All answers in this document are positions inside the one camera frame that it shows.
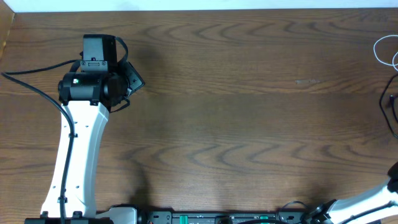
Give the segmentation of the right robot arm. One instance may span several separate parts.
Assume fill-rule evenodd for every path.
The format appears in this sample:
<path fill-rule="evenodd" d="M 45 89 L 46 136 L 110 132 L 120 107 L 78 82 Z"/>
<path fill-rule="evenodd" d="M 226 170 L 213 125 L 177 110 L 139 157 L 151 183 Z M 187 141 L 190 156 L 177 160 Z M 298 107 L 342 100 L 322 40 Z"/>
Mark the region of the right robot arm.
<path fill-rule="evenodd" d="M 381 185 L 355 197 L 321 204 L 308 213 L 305 223 L 372 223 L 397 215 L 397 164 Z"/>

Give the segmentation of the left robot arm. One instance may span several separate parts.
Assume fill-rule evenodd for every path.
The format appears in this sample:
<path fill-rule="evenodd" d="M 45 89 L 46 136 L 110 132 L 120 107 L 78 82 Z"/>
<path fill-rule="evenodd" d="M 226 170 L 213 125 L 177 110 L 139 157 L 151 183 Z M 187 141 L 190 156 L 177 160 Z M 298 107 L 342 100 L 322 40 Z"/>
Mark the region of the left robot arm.
<path fill-rule="evenodd" d="M 144 86 L 128 62 L 117 59 L 120 37 L 86 34 L 83 52 L 58 84 L 62 130 L 51 186 L 38 218 L 26 223 L 139 223 L 144 217 L 132 205 L 98 212 L 96 168 L 109 114 L 130 105 L 129 97 Z"/>

